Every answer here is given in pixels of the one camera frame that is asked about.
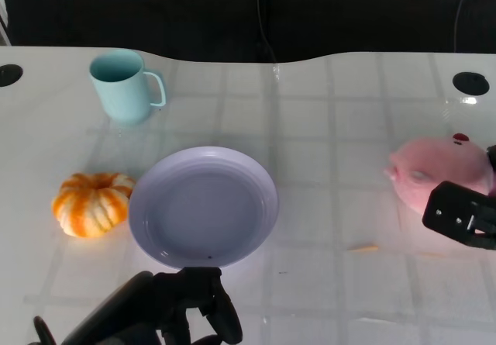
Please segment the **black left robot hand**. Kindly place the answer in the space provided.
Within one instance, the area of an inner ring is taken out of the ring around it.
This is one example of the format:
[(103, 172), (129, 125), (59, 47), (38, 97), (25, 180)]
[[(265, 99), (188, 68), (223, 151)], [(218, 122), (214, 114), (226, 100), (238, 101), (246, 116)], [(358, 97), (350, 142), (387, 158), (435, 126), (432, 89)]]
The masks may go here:
[(177, 273), (142, 271), (114, 291), (64, 339), (65, 344), (191, 344), (187, 311), (214, 332), (199, 344), (238, 344), (243, 330), (218, 267)]

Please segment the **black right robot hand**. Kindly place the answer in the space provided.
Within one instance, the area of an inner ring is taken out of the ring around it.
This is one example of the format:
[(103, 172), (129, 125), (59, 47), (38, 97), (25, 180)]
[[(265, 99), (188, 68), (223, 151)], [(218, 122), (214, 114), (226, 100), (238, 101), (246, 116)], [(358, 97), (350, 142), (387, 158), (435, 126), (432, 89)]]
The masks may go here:
[(495, 249), (495, 188), (488, 195), (443, 181), (430, 193), (423, 226), (468, 247)]

